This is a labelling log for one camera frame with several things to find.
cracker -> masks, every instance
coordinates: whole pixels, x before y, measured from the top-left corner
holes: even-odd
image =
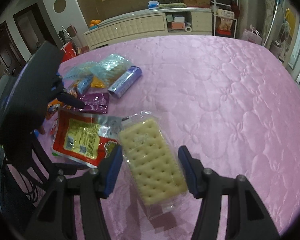
[[[183,174],[155,120],[136,123],[121,131],[119,138],[145,205],[187,191]]]

pink box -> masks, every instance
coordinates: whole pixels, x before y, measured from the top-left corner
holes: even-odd
[[[184,30],[185,29],[185,23],[171,23],[171,28],[174,30]]]

purple snack package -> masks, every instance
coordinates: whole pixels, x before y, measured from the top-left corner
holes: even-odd
[[[93,93],[79,97],[85,103],[82,109],[74,108],[76,112],[91,113],[91,114],[106,114],[108,113],[109,94],[108,93]]]

cabinet drawer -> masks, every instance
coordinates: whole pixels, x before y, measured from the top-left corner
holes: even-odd
[[[212,32],[212,13],[192,12],[191,17],[194,32]]]
[[[99,43],[139,33],[165,30],[163,15],[148,16],[122,21],[96,29],[85,35],[90,47]]]

pink bedspread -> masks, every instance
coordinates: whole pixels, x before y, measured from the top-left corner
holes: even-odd
[[[111,53],[141,67],[143,77],[120,100],[111,99],[109,115],[149,110],[161,116],[175,149],[186,145],[222,176],[246,175],[282,233],[300,209],[300,91],[279,61],[249,42],[184,35],[96,49],[63,63],[60,72]],[[54,161],[64,161],[52,157],[49,136],[39,139]],[[149,221],[124,164],[101,203],[113,240],[190,239],[200,208],[200,200],[189,198]],[[223,201],[218,239],[225,228]]]

